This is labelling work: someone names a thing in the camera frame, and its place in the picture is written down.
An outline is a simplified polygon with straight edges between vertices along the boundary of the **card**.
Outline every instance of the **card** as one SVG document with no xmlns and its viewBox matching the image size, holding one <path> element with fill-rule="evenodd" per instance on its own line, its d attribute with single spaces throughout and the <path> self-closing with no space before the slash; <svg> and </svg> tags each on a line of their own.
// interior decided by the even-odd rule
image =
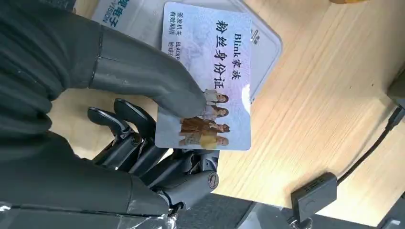
<svg viewBox="0 0 405 229">
<path fill-rule="evenodd" d="M 180 61 L 207 103 L 194 118 L 159 108 L 155 144 L 164 148 L 250 148 L 251 21 L 247 14 L 168 2 L 162 51 Z"/>
</svg>

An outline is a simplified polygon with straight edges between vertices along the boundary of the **black cable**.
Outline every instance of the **black cable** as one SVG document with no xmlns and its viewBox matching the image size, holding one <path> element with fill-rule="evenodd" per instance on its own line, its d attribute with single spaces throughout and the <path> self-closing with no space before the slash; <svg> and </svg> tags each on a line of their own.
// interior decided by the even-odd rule
<svg viewBox="0 0 405 229">
<path fill-rule="evenodd" d="M 362 157 L 360 157 L 360 159 L 356 163 L 354 163 L 354 165 L 350 167 L 350 169 L 347 170 L 346 173 L 344 173 L 338 179 L 338 185 L 342 183 L 348 176 L 350 176 L 350 174 L 352 174 L 353 171 L 375 151 L 375 149 L 381 144 L 381 142 L 384 141 L 384 139 L 387 137 L 390 131 L 401 122 L 404 116 L 405 116 L 405 109 L 402 107 L 396 108 L 396 110 L 391 115 L 388 124 L 385 127 L 385 130 L 381 134 L 381 136 L 377 139 L 374 145 Z"/>
</svg>

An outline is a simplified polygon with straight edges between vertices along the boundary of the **wooden table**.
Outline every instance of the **wooden table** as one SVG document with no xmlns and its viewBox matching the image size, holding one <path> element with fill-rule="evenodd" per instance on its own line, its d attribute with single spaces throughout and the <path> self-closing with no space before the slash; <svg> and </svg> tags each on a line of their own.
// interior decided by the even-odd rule
<svg viewBox="0 0 405 229">
<path fill-rule="evenodd" d="M 77 13 L 91 16 L 96 2 L 78 0 Z M 252 148 L 221 152 L 216 193 L 289 207 L 294 189 L 325 171 L 340 175 L 383 131 L 394 108 L 384 92 L 405 61 L 405 1 L 246 3 L 281 36 L 284 50 L 253 104 Z M 54 102 L 53 130 L 93 157 L 111 135 L 87 120 L 87 106 L 112 110 L 116 97 L 69 90 Z M 151 100 L 125 98 L 156 116 Z M 376 226 L 405 190 L 404 149 L 402 123 L 320 214 Z"/>
</svg>

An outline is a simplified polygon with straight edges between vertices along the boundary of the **robotic hand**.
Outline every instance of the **robotic hand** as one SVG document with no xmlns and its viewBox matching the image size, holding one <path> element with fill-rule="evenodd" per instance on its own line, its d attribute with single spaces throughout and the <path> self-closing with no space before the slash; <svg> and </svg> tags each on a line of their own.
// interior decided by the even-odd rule
<svg viewBox="0 0 405 229">
<path fill-rule="evenodd" d="M 155 121 L 127 101 L 116 100 L 115 113 L 88 110 L 115 136 L 94 161 L 48 131 L 51 101 L 68 88 L 142 94 L 177 116 L 200 114 L 203 93 L 179 62 L 36 1 L 2 0 L 0 31 L 0 228 L 156 228 L 147 224 L 216 188 L 218 151 L 174 150 L 158 163 L 167 149 L 154 145 Z"/>
</svg>

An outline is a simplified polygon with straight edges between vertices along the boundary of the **black sleeve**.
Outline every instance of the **black sleeve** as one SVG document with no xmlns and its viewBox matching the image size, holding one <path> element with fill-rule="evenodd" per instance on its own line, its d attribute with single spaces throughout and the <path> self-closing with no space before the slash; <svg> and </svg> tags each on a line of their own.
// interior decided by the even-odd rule
<svg viewBox="0 0 405 229">
<path fill-rule="evenodd" d="M 48 131 L 51 101 L 89 86 L 101 26 L 36 1 L 0 3 L 0 202 L 126 213 L 137 195 L 149 200 L 146 214 L 166 214 L 166 202 L 136 177 L 79 159 Z"/>
</svg>

